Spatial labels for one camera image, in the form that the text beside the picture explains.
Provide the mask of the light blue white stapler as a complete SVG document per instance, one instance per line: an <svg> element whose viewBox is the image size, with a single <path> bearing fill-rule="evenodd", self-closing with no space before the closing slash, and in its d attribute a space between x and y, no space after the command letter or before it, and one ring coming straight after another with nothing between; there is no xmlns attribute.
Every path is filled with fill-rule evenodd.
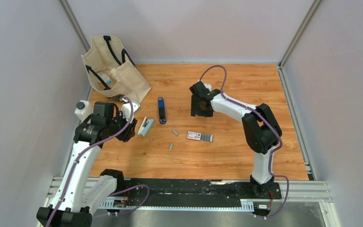
<svg viewBox="0 0 363 227"><path fill-rule="evenodd" d="M155 123L154 119L145 117L138 130L138 135L146 137L148 132L151 130L152 126L154 125L154 123Z"/></svg>

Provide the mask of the red white staple box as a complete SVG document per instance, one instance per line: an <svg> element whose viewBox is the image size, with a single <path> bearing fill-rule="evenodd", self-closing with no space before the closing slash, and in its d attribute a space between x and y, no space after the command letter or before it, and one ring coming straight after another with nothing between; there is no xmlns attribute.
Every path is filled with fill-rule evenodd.
<svg viewBox="0 0 363 227"><path fill-rule="evenodd" d="M212 134L200 133L200 132L188 131L187 139L188 140L195 140L195 141L213 142L213 135Z"/></svg>

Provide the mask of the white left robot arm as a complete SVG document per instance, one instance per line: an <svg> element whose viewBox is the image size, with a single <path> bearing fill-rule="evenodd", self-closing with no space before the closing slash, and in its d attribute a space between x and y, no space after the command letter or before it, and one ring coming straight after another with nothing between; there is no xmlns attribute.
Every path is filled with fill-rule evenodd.
<svg viewBox="0 0 363 227"><path fill-rule="evenodd" d="M75 114L82 121L75 130L71 157L62 182L47 207L36 218L45 227L89 227L100 204L110 195L120 196L126 184L121 171L105 169L88 192L84 192L91 168L103 144L117 138L127 142L135 135L134 115L140 105L127 97L115 103L81 100Z"/></svg>

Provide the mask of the blue black stapler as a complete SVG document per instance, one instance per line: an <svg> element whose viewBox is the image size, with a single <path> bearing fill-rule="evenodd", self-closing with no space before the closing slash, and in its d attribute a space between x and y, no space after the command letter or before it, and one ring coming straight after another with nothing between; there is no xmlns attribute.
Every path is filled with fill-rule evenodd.
<svg viewBox="0 0 363 227"><path fill-rule="evenodd" d="M159 123L166 124L166 111L165 111L165 103L163 97L158 98L158 114L159 114Z"/></svg>

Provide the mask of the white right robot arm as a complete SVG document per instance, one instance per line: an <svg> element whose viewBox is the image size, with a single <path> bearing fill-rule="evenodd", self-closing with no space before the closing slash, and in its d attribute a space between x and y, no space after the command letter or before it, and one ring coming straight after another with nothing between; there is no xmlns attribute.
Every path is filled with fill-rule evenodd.
<svg viewBox="0 0 363 227"><path fill-rule="evenodd" d="M250 176L251 193L263 198L269 193L275 175L273 154L281 149L281 128L267 104L250 105L231 98L219 89L198 81L190 87L191 116L212 117L225 114L242 124L247 144L254 152L254 168Z"/></svg>

